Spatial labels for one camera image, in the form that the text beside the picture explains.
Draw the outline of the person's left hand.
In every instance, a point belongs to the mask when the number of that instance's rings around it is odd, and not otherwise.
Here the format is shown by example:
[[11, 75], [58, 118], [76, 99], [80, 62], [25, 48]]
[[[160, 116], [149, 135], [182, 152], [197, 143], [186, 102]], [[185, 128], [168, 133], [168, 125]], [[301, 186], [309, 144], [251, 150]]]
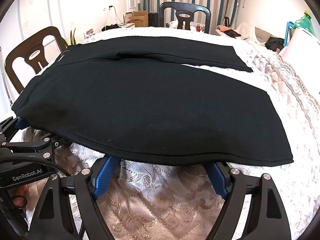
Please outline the person's left hand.
[[13, 205], [19, 209], [26, 207], [28, 201], [26, 198], [27, 186], [23, 185], [14, 190], [14, 195], [11, 198]]

